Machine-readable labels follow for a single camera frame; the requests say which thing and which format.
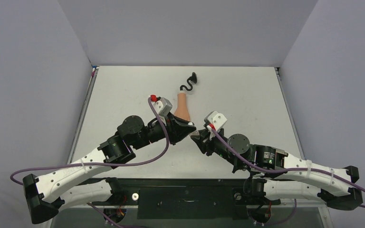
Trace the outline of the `clear nail polish bottle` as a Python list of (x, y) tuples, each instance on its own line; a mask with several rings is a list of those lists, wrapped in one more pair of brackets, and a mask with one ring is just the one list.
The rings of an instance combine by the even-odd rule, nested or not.
[(191, 138), (200, 138), (201, 132), (200, 131), (194, 131), (193, 133), (190, 133)]

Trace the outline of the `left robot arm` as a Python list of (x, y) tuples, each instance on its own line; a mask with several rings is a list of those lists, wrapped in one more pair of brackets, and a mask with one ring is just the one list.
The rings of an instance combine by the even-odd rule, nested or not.
[(29, 174), (23, 178), (23, 189), (31, 221), (40, 224), (55, 217), (66, 207), (82, 204), (83, 200), (108, 201), (117, 204), (123, 191), (118, 184), (101, 180), (94, 184), (84, 181), (113, 169), (112, 164), (126, 164), (136, 157), (133, 149), (140, 149), (168, 138), (175, 145), (196, 131), (192, 122), (168, 113), (164, 120), (153, 119), (145, 125), (141, 117), (132, 115), (118, 126), (114, 136), (101, 143), (70, 167), (49, 174)]

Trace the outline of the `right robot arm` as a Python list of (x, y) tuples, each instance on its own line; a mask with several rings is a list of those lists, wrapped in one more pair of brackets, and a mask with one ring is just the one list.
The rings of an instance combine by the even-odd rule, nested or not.
[(230, 163), (233, 173), (250, 173), (244, 192), (253, 202), (304, 199), (337, 210), (354, 210), (363, 203), (361, 190), (354, 186), (359, 179), (357, 167), (322, 166), (278, 148), (251, 144), (243, 134), (226, 138), (223, 133), (204, 129), (190, 138), (203, 154), (216, 154)]

